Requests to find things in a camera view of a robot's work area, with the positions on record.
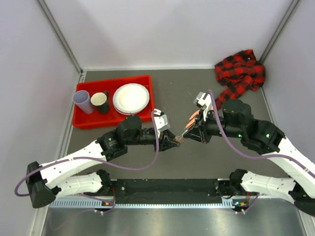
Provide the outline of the nail polish bottle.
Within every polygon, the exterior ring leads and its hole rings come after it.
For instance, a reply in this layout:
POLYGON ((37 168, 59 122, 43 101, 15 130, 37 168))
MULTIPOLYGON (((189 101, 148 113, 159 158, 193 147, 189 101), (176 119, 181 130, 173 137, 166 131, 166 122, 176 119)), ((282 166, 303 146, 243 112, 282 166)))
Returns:
POLYGON ((183 142, 185 141, 185 139, 184 139, 183 136, 175 136, 175 137, 173 138, 173 140, 174 140, 176 143, 178 143, 179 145, 182 145, 183 142))

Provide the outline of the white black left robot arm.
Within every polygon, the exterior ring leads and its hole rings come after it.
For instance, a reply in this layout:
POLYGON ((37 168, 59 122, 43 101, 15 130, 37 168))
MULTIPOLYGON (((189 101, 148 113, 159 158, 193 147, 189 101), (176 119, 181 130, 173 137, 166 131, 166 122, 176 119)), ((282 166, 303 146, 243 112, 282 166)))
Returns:
POLYGON ((152 145, 155 152, 180 146, 178 138, 169 131, 167 115, 154 117, 153 124, 152 128, 142 128, 141 118, 131 115, 121 121, 116 129, 60 160, 44 164, 37 161, 30 163, 27 166, 26 185, 32 207, 45 207, 69 195, 108 194, 112 184, 106 171, 85 176, 78 173, 126 154, 128 146, 152 145))

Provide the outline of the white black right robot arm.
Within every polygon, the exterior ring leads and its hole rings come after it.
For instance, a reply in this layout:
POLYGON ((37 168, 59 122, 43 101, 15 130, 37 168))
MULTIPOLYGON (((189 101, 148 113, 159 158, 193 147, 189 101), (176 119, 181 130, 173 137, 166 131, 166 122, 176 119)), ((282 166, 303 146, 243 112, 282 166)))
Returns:
POLYGON ((239 138, 241 144, 258 153, 258 159, 269 159, 287 173, 286 178, 274 178, 237 169, 229 176, 228 190, 220 193, 240 195, 256 192, 284 199, 302 212, 315 214, 315 165, 298 151, 288 137, 273 123, 255 119, 250 105, 241 100, 229 100, 222 106, 223 116, 214 111, 197 111, 183 137, 208 143, 213 136, 239 138))

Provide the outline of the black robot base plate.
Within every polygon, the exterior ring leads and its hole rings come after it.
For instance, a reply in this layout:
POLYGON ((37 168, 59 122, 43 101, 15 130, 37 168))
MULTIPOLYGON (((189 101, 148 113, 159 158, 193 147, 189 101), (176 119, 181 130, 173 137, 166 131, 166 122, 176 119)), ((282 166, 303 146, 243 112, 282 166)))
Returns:
POLYGON ((214 204, 222 198, 214 179, 118 179, 119 204, 214 204))

